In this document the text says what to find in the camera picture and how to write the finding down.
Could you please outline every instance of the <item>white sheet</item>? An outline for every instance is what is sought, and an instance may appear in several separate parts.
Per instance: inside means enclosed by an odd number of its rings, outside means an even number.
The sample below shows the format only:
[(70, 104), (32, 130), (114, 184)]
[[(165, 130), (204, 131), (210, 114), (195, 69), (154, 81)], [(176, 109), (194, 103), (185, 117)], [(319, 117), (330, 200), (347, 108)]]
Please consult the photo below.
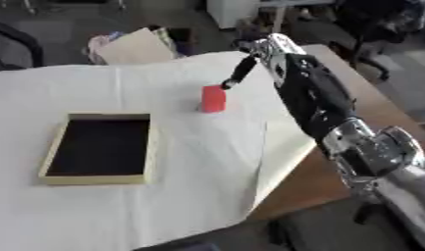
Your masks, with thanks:
[[(0, 73), (0, 251), (125, 251), (242, 221), (290, 170), (260, 168), (266, 122), (286, 125), (269, 133), (287, 142), (279, 145), (292, 162), (313, 146), (260, 66), (228, 92), (226, 112), (195, 110), (201, 86), (228, 77), (243, 56)], [(152, 183), (39, 184), (57, 125), (72, 112), (151, 113), (161, 133)]]

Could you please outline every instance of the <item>white cabinet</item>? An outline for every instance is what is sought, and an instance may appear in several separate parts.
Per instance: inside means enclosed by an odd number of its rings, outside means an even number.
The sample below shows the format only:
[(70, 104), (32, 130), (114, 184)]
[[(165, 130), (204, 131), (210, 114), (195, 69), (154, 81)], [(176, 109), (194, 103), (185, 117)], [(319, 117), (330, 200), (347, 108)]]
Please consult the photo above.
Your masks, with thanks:
[(235, 27), (237, 21), (252, 16), (260, 0), (208, 0), (207, 11), (219, 28)]

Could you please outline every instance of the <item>metallic arm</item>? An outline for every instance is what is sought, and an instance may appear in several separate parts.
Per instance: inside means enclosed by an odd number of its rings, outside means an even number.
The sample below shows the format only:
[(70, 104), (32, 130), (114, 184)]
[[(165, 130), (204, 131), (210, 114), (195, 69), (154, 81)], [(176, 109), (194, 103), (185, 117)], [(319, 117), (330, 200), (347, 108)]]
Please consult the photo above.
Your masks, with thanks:
[(256, 41), (223, 88), (241, 82), (255, 58), (351, 192), (389, 206), (425, 247), (425, 155), (419, 143), (396, 126), (373, 131), (355, 114), (354, 100), (338, 79), (285, 35)]

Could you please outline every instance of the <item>wooden table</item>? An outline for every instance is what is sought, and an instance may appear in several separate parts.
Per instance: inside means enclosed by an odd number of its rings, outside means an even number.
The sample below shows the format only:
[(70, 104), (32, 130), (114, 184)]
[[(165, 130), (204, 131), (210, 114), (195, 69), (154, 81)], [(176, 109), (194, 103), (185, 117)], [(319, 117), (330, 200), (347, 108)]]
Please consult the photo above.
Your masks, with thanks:
[[(357, 98), (357, 113), (372, 128), (377, 130), (386, 126), (401, 126), (419, 140), (425, 150), (425, 131), (328, 47), (308, 45), (304, 46), (304, 49), (329, 68), (349, 89), (352, 96)], [(314, 149), (248, 219), (273, 218), (347, 198), (349, 193), (333, 165), (318, 149)]]

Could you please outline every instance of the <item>chair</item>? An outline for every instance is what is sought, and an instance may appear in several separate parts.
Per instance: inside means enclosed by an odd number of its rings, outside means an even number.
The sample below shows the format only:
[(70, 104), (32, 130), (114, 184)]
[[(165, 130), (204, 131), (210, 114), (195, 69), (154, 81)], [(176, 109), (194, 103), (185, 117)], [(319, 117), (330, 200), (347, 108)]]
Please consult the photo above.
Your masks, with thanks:
[(363, 45), (370, 42), (402, 43), (408, 35), (399, 31), (390, 21), (414, 4), (413, 0), (345, 0), (335, 9), (335, 24), (355, 39), (352, 49), (347, 49), (338, 42), (330, 42), (329, 47), (349, 61), (353, 68), (363, 63), (378, 69), (380, 79), (390, 78), (390, 72), (384, 66), (371, 59), (371, 52), (363, 50)]
[[(35, 38), (31, 37), (30, 35), (19, 31), (17, 29), (14, 29), (13, 27), (10, 27), (8, 25), (0, 23), (0, 35), (9, 38), (11, 40), (15, 40), (24, 47), (28, 49), (31, 55), (31, 61), (32, 66), (34, 68), (42, 67), (44, 66), (44, 53), (41, 48), (41, 46), (38, 44)], [(21, 66), (6, 64), (0, 59), (0, 71), (7, 71), (7, 70), (19, 70), (23, 69)]]

